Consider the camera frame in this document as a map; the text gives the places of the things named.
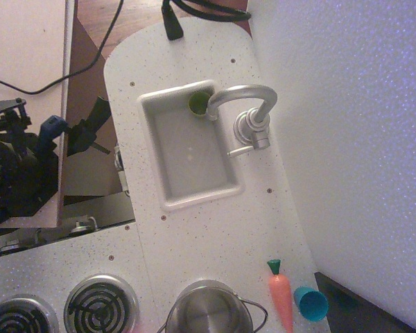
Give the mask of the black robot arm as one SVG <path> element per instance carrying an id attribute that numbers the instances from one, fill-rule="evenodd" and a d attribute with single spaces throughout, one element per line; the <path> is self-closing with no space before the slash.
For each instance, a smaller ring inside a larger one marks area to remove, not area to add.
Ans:
<path id="1" fill-rule="evenodd" d="M 34 216 L 58 192 L 58 155 L 54 139 L 67 122 L 56 115 L 28 133 L 26 101 L 0 101 L 0 224 Z"/>

